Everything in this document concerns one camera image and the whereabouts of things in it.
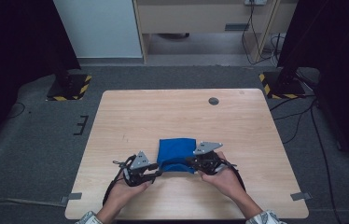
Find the yellow and black hazard tape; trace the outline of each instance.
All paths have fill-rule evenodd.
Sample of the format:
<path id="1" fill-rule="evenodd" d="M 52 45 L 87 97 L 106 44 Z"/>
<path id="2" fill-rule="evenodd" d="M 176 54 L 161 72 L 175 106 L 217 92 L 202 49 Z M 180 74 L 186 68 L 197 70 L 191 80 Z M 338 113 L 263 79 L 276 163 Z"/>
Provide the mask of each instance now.
<path id="1" fill-rule="evenodd" d="M 262 83 L 262 87 L 264 88 L 265 94 L 268 99 L 294 99 L 299 97 L 304 97 L 304 94 L 274 94 L 271 92 L 271 88 L 268 85 L 267 79 L 264 74 L 259 74 L 259 80 Z"/>
<path id="2" fill-rule="evenodd" d="M 90 85 L 91 78 L 92 78 L 92 76 L 85 77 L 85 81 L 84 81 L 78 95 L 73 95 L 73 96 L 57 95 L 57 96 L 49 97 L 48 100 L 49 101 L 80 100 L 84 96 L 85 91 L 87 90 L 88 86 Z"/>

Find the gray carpet floor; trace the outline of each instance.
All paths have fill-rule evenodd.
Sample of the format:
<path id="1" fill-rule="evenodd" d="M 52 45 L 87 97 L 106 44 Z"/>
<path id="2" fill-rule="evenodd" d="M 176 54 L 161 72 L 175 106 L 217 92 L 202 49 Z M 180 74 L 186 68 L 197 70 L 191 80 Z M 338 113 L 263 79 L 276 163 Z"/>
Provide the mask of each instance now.
<path id="1" fill-rule="evenodd" d="M 59 203 L 62 196 L 71 192 L 102 93 L 106 90 L 262 89 L 258 74 L 272 70 L 257 66 L 84 67 L 83 72 L 92 75 L 84 98 L 64 102 L 46 101 L 54 76 L 28 83 L 20 89 L 19 103 L 14 104 L 0 128 L 0 198 Z M 272 116 L 280 118 L 300 113 L 313 99 L 308 97 L 283 104 L 273 110 Z M 267 104 L 272 108 L 283 101 L 267 99 Z M 77 124 L 83 122 L 81 116 L 89 116 L 89 120 L 84 133 L 74 135 L 80 129 Z M 341 222 L 349 223 L 349 152 L 337 149 L 326 119 L 316 107 L 314 117 L 328 158 L 336 210 Z M 298 118 L 275 121 L 283 142 L 297 130 Z M 284 146 L 300 189 L 313 196 L 306 201 L 310 211 L 307 218 L 284 221 L 338 223 L 310 112 L 302 116 L 297 135 Z M 64 210 L 64 207 L 0 203 L 0 223 L 74 223 L 64 217 Z"/>

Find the metal bracket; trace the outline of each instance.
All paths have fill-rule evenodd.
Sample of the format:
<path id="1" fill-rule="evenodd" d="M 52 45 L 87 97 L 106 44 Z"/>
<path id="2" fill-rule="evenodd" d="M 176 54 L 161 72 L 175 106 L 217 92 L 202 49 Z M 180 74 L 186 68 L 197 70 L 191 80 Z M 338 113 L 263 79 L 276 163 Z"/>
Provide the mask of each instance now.
<path id="1" fill-rule="evenodd" d="M 151 163 L 149 162 L 146 154 L 143 151 L 140 151 L 134 161 L 131 164 L 130 170 L 135 170 L 143 167 L 149 166 Z"/>
<path id="2" fill-rule="evenodd" d="M 211 152 L 215 150 L 216 148 L 222 147 L 223 145 L 221 143 L 212 143 L 212 142 L 204 142 L 202 141 L 197 148 L 194 150 L 194 155 L 203 155 L 208 152 Z"/>

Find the small round object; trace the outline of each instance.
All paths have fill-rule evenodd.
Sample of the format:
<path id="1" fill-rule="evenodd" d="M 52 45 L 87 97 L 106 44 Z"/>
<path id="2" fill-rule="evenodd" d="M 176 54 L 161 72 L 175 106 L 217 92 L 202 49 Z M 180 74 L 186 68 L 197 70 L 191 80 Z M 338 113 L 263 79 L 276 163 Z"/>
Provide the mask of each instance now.
<path id="1" fill-rule="evenodd" d="M 209 104 L 211 104 L 211 105 L 218 105 L 218 103 L 219 103 L 219 101 L 216 97 L 211 97 L 209 99 Z"/>

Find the black curtain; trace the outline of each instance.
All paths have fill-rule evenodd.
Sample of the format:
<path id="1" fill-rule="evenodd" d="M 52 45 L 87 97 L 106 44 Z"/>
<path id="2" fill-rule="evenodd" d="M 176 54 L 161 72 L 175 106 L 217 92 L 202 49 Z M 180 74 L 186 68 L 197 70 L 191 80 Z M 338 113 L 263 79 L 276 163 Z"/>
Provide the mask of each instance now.
<path id="1" fill-rule="evenodd" d="M 340 149 L 349 150 L 349 1 L 300 0 L 278 65 L 320 71 L 320 108 Z"/>
<path id="2" fill-rule="evenodd" d="M 0 124 L 21 85 L 56 74 L 58 67 L 80 68 L 53 2 L 0 0 Z"/>

